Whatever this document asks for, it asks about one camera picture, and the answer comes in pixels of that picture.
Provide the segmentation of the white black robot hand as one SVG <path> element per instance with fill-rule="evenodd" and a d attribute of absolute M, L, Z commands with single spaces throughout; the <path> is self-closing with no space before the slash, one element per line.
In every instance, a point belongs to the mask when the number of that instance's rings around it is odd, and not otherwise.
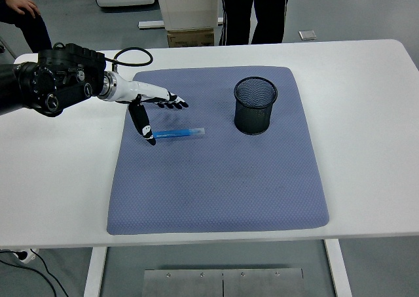
<path fill-rule="evenodd" d="M 149 117 L 144 103 L 153 103 L 160 108 L 187 108 L 189 105 L 184 99 L 167 89 L 138 81 L 127 81 L 117 78 L 117 87 L 111 101 L 128 104 L 132 122 L 137 132 L 151 145 L 156 144 Z"/>

